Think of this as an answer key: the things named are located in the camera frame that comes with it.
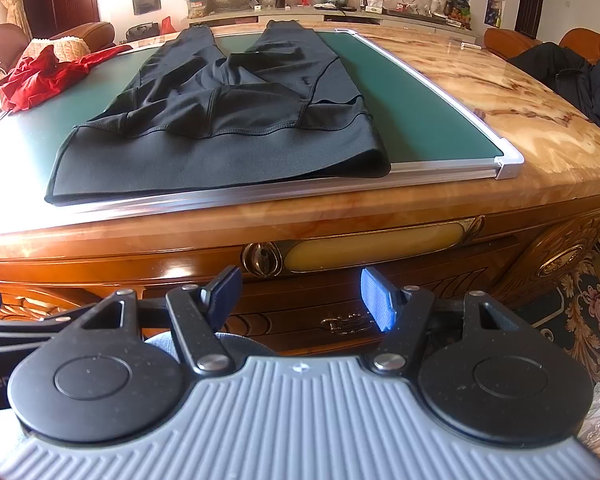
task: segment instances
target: carved wooden table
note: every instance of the carved wooden table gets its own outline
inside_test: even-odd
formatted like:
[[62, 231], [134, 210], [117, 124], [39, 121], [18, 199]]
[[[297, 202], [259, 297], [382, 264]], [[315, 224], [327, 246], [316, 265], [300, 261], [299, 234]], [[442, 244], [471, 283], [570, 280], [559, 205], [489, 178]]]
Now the carved wooden table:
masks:
[[[244, 272], [244, 295], [225, 329], [299, 354], [378, 338], [358, 299], [364, 264], [377, 262], [395, 284], [423, 285], [444, 298], [480, 288], [517, 306], [550, 288], [600, 236], [600, 130], [488, 52], [395, 28], [353, 28], [509, 139], [525, 157], [518, 177], [0, 234], [0, 317], [45, 316], [122, 286], [156, 297], [179, 283], [205, 283], [234, 264]], [[9, 161], [10, 152], [0, 152], [0, 179], [26, 188], [30, 168]], [[26, 220], [26, 200], [0, 194], [0, 218], [13, 216]]]

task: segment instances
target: yellow oval panel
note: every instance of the yellow oval panel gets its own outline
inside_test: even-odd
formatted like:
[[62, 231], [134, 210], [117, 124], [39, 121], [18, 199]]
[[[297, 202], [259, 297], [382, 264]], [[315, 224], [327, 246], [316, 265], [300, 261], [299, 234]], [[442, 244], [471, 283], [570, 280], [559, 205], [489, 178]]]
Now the yellow oval panel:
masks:
[[464, 228], [458, 222], [409, 229], [305, 240], [285, 256], [291, 272], [339, 269], [447, 249], [460, 240]]

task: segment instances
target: black pants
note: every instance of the black pants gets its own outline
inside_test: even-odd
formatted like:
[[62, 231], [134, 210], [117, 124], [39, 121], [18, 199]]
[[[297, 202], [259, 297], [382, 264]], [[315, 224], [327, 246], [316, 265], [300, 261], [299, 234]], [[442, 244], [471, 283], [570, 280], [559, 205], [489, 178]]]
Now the black pants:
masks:
[[194, 27], [160, 47], [105, 112], [74, 128], [45, 199], [383, 176], [389, 168], [362, 95], [314, 31], [270, 22], [245, 53], [225, 57], [208, 27]]
[[584, 70], [589, 65], [580, 54], [555, 43], [541, 43], [508, 61], [554, 92], [555, 78], [562, 70]]

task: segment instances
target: leather chair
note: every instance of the leather chair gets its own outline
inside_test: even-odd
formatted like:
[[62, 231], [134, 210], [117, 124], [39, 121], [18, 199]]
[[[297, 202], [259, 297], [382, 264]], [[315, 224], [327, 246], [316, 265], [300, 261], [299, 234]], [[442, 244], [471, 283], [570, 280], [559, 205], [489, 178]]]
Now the leather chair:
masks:
[[[49, 39], [58, 40], [64, 36], [82, 38], [91, 52], [97, 52], [114, 46], [115, 30], [107, 22], [84, 23]], [[0, 63], [5, 71], [16, 65], [28, 44], [29, 39], [20, 27], [13, 23], [0, 24]]]
[[[486, 49], [502, 59], [522, 54], [539, 43], [541, 41], [532, 40], [515, 30], [490, 28], [484, 33]], [[560, 40], [560, 46], [570, 48], [591, 64], [596, 64], [600, 60], [600, 34], [588, 28], [570, 30]]]

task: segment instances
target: metal screw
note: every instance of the metal screw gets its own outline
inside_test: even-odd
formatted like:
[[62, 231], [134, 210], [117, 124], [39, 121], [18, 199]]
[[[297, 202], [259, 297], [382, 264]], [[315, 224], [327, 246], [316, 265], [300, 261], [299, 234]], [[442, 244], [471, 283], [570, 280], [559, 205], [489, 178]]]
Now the metal screw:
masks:
[[374, 366], [378, 370], [388, 370], [394, 371], [402, 368], [407, 361], [405, 361], [404, 357], [398, 354], [378, 354], [374, 358]]
[[198, 359], [198, 368], [205, 372], [218, 372], [229, 366], [231, 361], [224, 354], [208, 354]]

